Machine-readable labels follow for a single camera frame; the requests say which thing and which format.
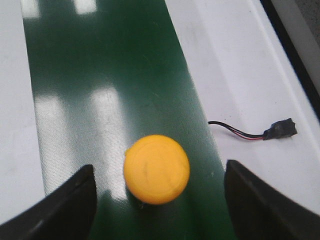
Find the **glossy green surface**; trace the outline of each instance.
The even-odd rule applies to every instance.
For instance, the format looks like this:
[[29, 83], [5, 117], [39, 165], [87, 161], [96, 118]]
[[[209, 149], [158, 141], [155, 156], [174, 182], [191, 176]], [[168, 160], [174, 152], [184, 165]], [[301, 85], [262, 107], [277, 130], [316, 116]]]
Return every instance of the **glossy green surface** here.
[[[165, 2], [24, 2], [38, 7], [23, 14], [46, 192], [93, 164], [91, 239], [234, 239], [224, 171]], [[123, 178], [125, 150], [150, 134], [178, 141], [190, 161], [187, 188], [161, 206], [141, 206]]]

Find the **yellow ball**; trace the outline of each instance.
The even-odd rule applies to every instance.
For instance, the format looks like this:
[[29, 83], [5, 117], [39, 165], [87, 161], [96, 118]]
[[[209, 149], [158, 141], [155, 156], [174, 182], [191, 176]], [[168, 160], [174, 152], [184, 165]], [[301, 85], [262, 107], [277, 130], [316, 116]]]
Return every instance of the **yellow ball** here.
[[123, 172], [128, 189], [137, 199], [160, 205], [183, 192], [190, 166], [179, 143], [167, 136], [149, 135], [125, 152]]

